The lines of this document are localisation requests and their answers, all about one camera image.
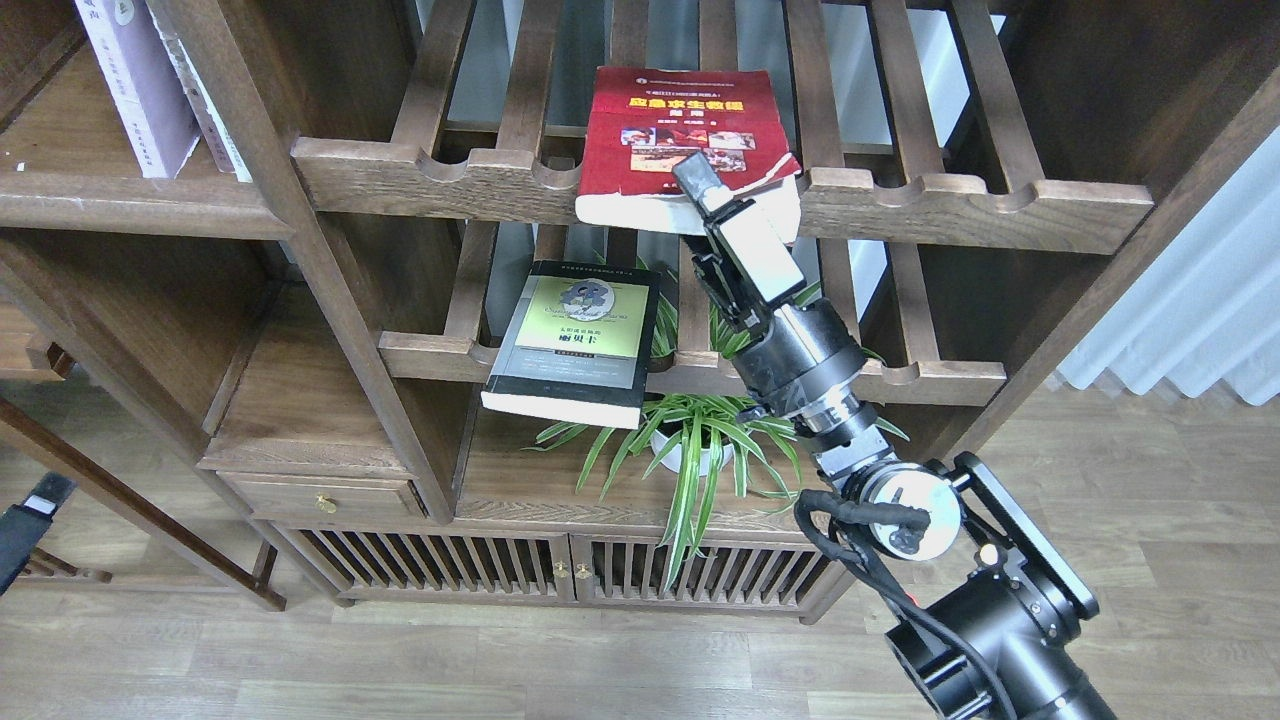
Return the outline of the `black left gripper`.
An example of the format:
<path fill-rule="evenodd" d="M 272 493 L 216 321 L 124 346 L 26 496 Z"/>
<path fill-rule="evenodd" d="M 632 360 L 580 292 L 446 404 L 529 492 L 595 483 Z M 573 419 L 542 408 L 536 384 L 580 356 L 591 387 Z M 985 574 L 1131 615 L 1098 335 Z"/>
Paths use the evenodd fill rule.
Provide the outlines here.
<path fill-rule="evenodd" d="M 19 577 L 52 518 L 76 491 L 77 483 L 55 471 L 46 473 L 22 503 L 1 516 L 1 594 Z"/>

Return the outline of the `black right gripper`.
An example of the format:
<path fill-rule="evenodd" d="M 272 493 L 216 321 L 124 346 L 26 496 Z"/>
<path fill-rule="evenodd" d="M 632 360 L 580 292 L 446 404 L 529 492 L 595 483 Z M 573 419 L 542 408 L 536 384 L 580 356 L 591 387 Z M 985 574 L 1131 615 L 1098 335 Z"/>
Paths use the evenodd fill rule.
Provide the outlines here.
<path fill-rule="evenodd" d="M 804 274 L 765 211 L 737 200 L 703 152 L 672 174 L 704 223 L 707 237 L 690 241 L 700 282 L 732 331 L 748 333 L 730 360 L 750 396 L 787 419 L 856 415 L 865 356 L 828 300 L 800 301 Z"/>

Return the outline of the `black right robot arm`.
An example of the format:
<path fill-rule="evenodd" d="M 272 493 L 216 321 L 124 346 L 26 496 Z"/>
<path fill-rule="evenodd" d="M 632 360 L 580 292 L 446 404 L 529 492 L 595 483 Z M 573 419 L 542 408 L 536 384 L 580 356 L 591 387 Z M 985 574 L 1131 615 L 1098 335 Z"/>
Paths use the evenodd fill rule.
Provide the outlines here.
<path fill-rule="evenodd" d="M 805 279 L 767 213 L 700 152 L 675 167 L 703 238 L 687 237 L 722 315 L 748 333 L 731 361 L 754 407 L 788 421 L 828 489 L 794 514 L 810 542 L 869 585 L 899 624 L 887 641 L 942 719 L 1111 719 L 1069 657 L 1100 606 L 973 454 L 951 468 L 901 460 L 852 383 L 865 354 Z"/>

